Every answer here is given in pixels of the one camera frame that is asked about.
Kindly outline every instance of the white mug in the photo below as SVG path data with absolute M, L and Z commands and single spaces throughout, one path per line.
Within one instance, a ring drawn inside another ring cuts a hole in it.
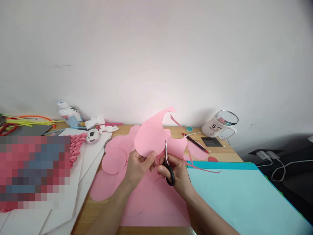
M 210 121 L 202 126 L 201 130 L 207 137 L 214 138 L 218 136 L 221 140 L 224 140 L 237 132 L 237 129 L 232 126 L 237 124 L 238 121 L 239 118 L 234 113 L 227 110 L 220 110 Z M 233 130 L 234 133 L 228 137 L 221 137 L 221 133 L 227 129 Z

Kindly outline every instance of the hand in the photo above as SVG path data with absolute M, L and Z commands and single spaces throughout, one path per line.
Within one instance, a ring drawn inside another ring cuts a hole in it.
M 160 157 L 157 171 L 159 175 L 162 175 L 163 179 L 167 177 L 169 181 L 171 181 L 171 175 L 170 175 L 169 170 L 165 166 L 162 165 L 163 162 L 166 161 L 164 158 L 165 158 L 164 155 Z M 170 166 L 172 167 L 174 176 L 175 176 L 174 189 L 179 193 L 179 195 L 183 199 L 186 200 L 187 197 L 191 196 L 191 193 L 195 191 L 190 182 L 186 165 L 181 159 L 171 154 L 168 154 L 168 162 Z
M 150 153 L 146 159 L 136 150 L 130 152 L 124 180 L 130 184 L 133 190 L 140 183 L 148 169 L 150 169 L 151 172 L 154 171 L 154 167 L 157 166 L 156 156 L 157 153 L 155 151 Z

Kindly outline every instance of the tissue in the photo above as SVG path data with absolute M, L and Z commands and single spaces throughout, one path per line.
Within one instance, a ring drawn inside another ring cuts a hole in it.
M 118 129 L 120 129 L 120 128 L 117 126 L 101 125 L 100 129 L 99 129 L 99 133 L 102 134 L 103 132 L 113 132 L 113 131 L 117 131 Z
M 95 125 L 100 126 L 101 124 L 104 124 L 104 123 L 105 123 L 104 118 L 100 116 L 98 116 L 97 118 L 92 117 L 89 121 L 85 121 L 87 130 L 89 130 Z

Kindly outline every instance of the pencil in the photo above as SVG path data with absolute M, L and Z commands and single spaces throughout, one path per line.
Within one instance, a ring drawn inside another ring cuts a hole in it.
M 186 136 L 186 138 L 187 138 L 188 140 L 190 140 L 192 143 L 194 143 L 196 146 L 198 146 L 203 152 L 206 152 L 206 153 L 210 154 L 208 150 L 206 150 L 204 147 L 202 147 L 202 146 L 201 146 L 200 144 L 198 144 L 196 141 L 194 141 L 193 139 L 191 139 L 189 136 Z

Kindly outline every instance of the mug handle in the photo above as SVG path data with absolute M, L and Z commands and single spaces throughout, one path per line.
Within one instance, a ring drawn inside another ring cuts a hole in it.
M 220 138 L 220 140 L 225 140 L 225 139 L 228 139 L 229 137 L 232 137 L 232 136 L 233 136 L 233 135 L 237 132 L 237 129 L 236 129 L 236 128 L 234 128 L 234 127 L 232 127 L 232 126 L 231 126 L 231 127 L 229 127 L 228 129 L 233 130 L 233 131 L 234 131 L 234 133 L 233 133 L 233 134 L 231 134 L 230 136 L 226 137 L 226 138 L 225 138 L 225 137 L 223 138 L 223 137 L 221 137 L 221 135 L 219 135 L 218 137 Z

